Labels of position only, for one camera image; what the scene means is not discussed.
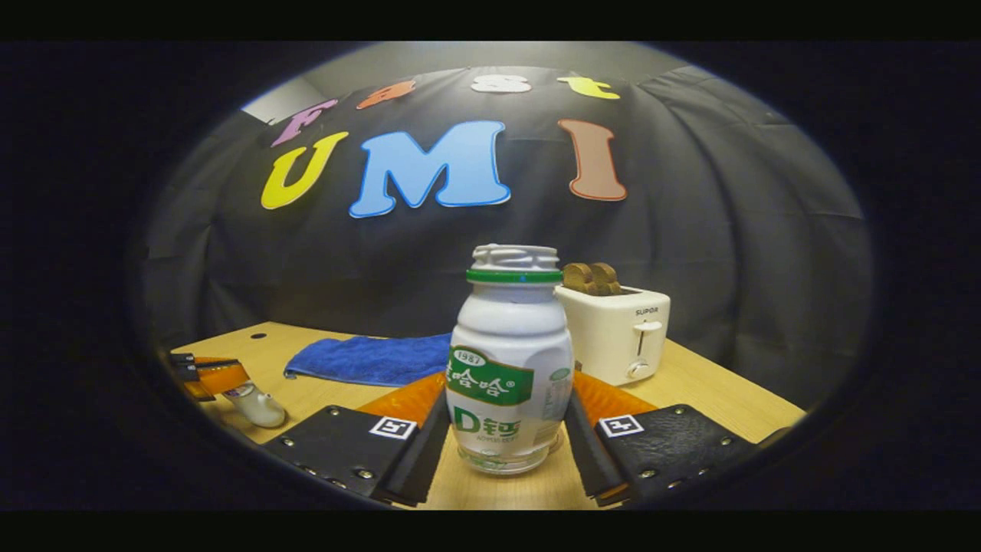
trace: yellow letter u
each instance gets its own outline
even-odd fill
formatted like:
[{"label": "yellow letter u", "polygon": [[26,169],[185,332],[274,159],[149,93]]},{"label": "yellow letter u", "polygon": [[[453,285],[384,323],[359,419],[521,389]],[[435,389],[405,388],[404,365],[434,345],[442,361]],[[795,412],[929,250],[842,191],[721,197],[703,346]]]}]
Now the yellow letter u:
[{"label": "yellow letter u", "polygon": [[347,138],[347,133],[337,133],[317,140],[313,144],[313,158],[310,159],[306,171],[303,172],[303,176],[299,180],[290,186],[286,185],[286,175],[289,174],[289,169],[292,168],[296,158],[306,151],[306,147],[297,147],[281,155],[279,159],[273,162],[273,172],[269,175],[269,180],[266,181],[266,188],[262,190],[262,206],[270,210],[279,209],[293,203],[309,192],[317,179],[320,178],[320,174],[324,172],[324,167],[327,165],[328,158],[331,157],[331,152],[334,151],[334,146],[344,138]]}]

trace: toaster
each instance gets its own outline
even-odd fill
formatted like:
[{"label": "toaster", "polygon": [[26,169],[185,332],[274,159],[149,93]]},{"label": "toaster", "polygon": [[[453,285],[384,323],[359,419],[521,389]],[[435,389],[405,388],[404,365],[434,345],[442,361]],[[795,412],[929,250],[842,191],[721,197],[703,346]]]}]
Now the toaster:
[{"label": "toaster", "polygon": [[668,331],[671,298],[621,286],[622,294],[592,296],[563,286],[576,369],[611,385],[649,378],[657,371]]}]

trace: blue letter m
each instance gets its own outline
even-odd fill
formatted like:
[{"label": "blue letter m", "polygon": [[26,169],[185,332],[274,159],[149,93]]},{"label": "blue letter m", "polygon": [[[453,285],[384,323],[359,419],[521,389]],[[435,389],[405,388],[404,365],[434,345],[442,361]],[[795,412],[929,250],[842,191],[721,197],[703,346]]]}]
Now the blue letter m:
[{"label": "blue letter m", "polygon": [[391,133],[366,140],[368,152],[361,196],[348,212],[354,218],[384,215],[395,209],[387,193],[387,180],[412,208],[426,200],[430,188],[446,169],[446,185],[436,201],[445,207],[504,203],[511,190],[497,179],[494,138],[504,130],[498,121],[460,123],[446,132],[429,153],[406,133]]}]

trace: green label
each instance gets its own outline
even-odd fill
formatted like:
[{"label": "green label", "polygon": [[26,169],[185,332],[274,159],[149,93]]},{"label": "green label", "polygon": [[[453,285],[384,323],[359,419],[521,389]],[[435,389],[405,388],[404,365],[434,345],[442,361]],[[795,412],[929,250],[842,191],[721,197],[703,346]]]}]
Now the green label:
[{"label": "green label", "polygon": [[499,407],[513,407],[532,398],[535,372],[498,364],[475,349],[449,351],[446,386],[452,391]]}]

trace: white plastic bottle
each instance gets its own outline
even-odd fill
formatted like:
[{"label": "white plastic bottle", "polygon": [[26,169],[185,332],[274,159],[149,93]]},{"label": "white plastic bottle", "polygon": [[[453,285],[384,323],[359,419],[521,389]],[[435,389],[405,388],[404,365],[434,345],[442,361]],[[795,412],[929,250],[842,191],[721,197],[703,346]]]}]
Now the white plastic bottle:
[{"label": "white plastic bottle", "polygon": [[472,467],[521,473],[544,462],[572,393],[562,272],[554,248],[490,244],[474,259],[446,366],[450,422]]},{"label": "white plastic bottle", "polygon": [[249,421],[260,427],[279,427],[286,410],[269,393],[263,393],[252,380],[222,393]]}]

